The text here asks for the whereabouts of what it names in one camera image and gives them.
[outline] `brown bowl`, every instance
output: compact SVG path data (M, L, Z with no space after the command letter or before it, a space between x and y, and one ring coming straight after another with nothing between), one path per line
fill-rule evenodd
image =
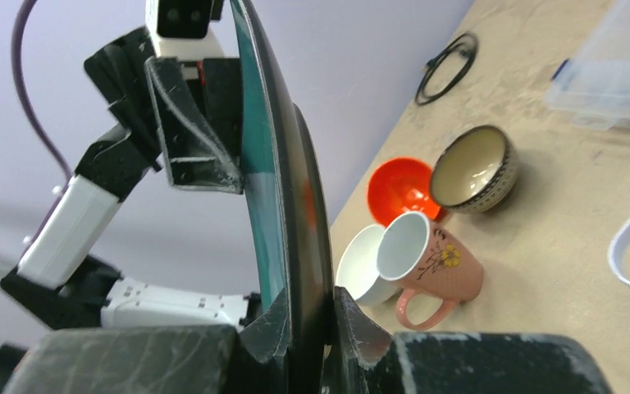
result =
M438 158L431 197L458 213L481 213L497 205L515 186L519 160L498 127L477 126L453 141Z

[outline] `orange bowl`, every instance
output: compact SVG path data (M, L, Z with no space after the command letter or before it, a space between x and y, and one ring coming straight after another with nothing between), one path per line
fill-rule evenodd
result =
M402 213L424 212L438 221L443 209L432 198L431 167L416 158L393 158L373 172L368 181L368 210L387 227Z

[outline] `mug handle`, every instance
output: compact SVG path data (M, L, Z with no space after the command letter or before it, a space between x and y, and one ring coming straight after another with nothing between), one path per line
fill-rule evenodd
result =
M451 310L455 309L458 306L458 300L443 300L443 304L438 308L430 318L426 319L423 323L414 324L409 321L409 317L407 316L407 305L409 301L412 300L415 296L419 294L423 294L421 291L417 291L414 289L404 289L402 295L397 300L397 320L406 328L415 331L426 331L429 328L437 325L448 316Z

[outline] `table surface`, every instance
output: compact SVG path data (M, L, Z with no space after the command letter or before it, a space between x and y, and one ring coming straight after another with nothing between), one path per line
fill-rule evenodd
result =
M630 287L607 262L610 241L630 217L630 131L573 127L542 102L559 64L611 4L476 0L457 32L471 30L481 41L472 70L439 101L407 107L331 235L336 269L349 241L373 223L367 183L387 159L413 156L433 165L463 131L503 128L522 162L516 190L489 213L444 221L484 264L482 293L433 330L566 335L592 353L616 392L630 393ZM458 64L442 66L437 83ZM413 321L440 303L418 298L409 309ZM390 332L404 330L394 299L364 312Z

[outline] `cable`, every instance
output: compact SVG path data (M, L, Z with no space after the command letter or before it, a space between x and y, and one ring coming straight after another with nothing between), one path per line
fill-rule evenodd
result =
M71 168L64 159L62 153L59 149L57 149L57 146L49 139L49 136L42 128L42 125L40 125L37 116L34 114L30 97L28 97L28 92L25 88L22 61L23 36L25 35L25 25L27 24L28 17L30 17L30 13L32 12L36 2L37 0L24 0L21 4L21 9L18 10L16 23L13 26L13 32L11 35L11 73L13 74L13 82L16 85L18 99L21 101L21 106L23 107L25 116L28 118L35 134L39 137L39 140L42 141L42 144L57 161L57 164L64 173L66 183L68 183L72 176Z
M437 99L445 96L446 93L450 92L450 90L453 89L467 75L469 69L474 63L474 59L477 58L478 50L479 39L470 31L462 33L457 39L454 39L452 43L450 43L441 51L441 53L438 54L438 56L432 58L426 63L426 66L424 67L425 74L422 78L422 82L419 84L417 94L414 96L414 102L421 107L423 105L433 103ZM463 68L460 69L458 74L455 75L448 85L446 85L440 92L435 94L426 94L424 90L428 85L428 81L431 80L441 63L448 56L456 52L467 59Z

